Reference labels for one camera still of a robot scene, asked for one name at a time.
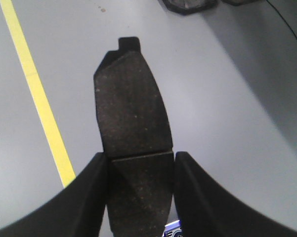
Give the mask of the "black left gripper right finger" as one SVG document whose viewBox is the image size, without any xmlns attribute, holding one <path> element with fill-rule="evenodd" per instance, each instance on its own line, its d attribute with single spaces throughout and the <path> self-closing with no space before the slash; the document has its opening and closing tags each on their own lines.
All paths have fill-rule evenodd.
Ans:
<svg viewBox="0 0 297 237">
<path fill-rule="evenodd" d="M 297 237 L 234 197 L 187 152 L 176 153 L 174 202 L 185 237 Z"/>
</svg>

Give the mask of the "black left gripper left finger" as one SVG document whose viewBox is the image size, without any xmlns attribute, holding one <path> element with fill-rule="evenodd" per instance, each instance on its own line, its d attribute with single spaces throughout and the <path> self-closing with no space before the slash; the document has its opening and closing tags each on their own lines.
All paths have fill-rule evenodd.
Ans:
<svg viewBox="0 0 297 237">
<path fill-rule="evenodd" d="M 0 229 L 0 237 L 97 237 L 107 197 L 107 159 L 97 153 L 74 181 L 43 206 Z"/>
</svg>

